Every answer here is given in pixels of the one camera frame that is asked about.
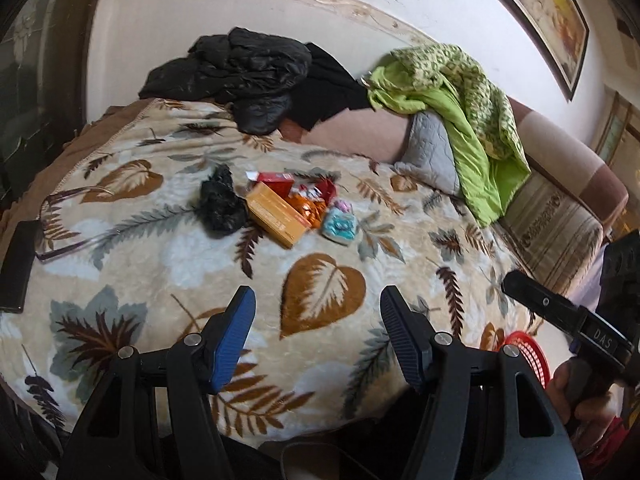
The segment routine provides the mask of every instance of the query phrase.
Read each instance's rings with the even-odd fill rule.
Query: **brown bed sheet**
[[[110,107],[80,135],[68,143],[60,156],[36,175],[27,192],[2,213],[0,219],[0,262],[14,234],[15,226],[23,220],[33,220],[44,198],[56,189],[59,182],[78,162],[100,148],[124,126],[133,121],[153,99],[135,101],[125,107]]]

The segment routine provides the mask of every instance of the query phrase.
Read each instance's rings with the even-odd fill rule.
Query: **pink cushion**
[[[409,117],[389,110],[343,110],[316,124],[310,131],[290,120],[280,133],[291,142],[313,144],[347,155],[363,155],[377,162],[393,164],[402,157],[408,138]]]

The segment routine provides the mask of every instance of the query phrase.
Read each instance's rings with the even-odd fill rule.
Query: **red plastic basket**
[[[551,372],[549,371],[549,364],[546,362],[545,354],[540,348],[540,345],[526,332],[513,332],[509,334],[504,340],[504,345],[516,345],[524,358],[531,366],[531,369],[535,372],[540,384],[543,388],[549,384],[551,380]]]

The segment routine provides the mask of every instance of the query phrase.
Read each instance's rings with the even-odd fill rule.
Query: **bed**
[[[118,348],[171,346],[239,285],[254,289],[257,315],[211,405],[223,434],[254,447],[377,416],[407,388],[380,318],[385,285],[468,346],[497,349],[514,330],[534,329],[500,291],[518,259],[460,200],[362,156],[234,126],[214,104],[136,102],[88,128],[3,216],[0,257],[15,223],[34,218],[48,194],[114,192],[89,191],[46,217],[50,248],[104,236],[34,263],[24,313],[0,316],[6,385],[58,431],[73,429]],[[286,170],[301,182],[332,174],[358,237],[345,247],[311,231],[286,250],[255,225],[209,236],[193,204],[221,163],[239,191],[246,171]],[[162,400],[159,418],[168,431]]]

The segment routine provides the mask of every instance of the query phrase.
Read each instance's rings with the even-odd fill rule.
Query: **silver screw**
[[[449,346],[453,342],[453,338],[451,337],[451,334],[446,332],[438,332],[433,337],[433,340],[442,346]]]
[[[509,357],[518,357],[520,355],[520,349],[516,345],[505,345],[502,351]]]
[[[187,346],[197,346],[202,341],[202,336],[200,334],[189,334],[184,337],[184,344]]]
[[[129,359],[133,355],[133,346],[123,346],[118,350],[118,357],[120,359]]]

